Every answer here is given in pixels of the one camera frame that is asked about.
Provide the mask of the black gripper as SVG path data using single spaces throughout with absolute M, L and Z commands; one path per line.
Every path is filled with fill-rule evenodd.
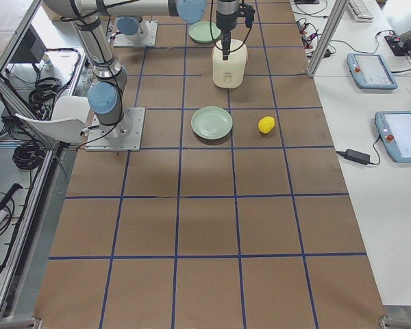
M 221 30 L 222 59 L 228 60 L 231 51 L 231 31 L 239 15 L 238 0 L 216 1 L 216 26 Z

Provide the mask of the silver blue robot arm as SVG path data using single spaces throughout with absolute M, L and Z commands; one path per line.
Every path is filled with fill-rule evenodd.
M 108 37 L 101 26 L 102 16 L 140 18 L 146 15 L 180 17 L 187 23 L 200 21 L 205 1 L 46 1 L 47 7 L 74 24 L 99 83 L 88 92 L 102 134 L 113 136 L 128 131 L 122 105 L 126 71 L 114 59 Z

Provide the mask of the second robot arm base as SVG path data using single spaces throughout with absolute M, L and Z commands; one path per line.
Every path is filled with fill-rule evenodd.
M 116 27 L 120 33 L 126 36 L 138 35 L 140 38 L 144 38 L 149 33 L 142 16 L 118 16 Z

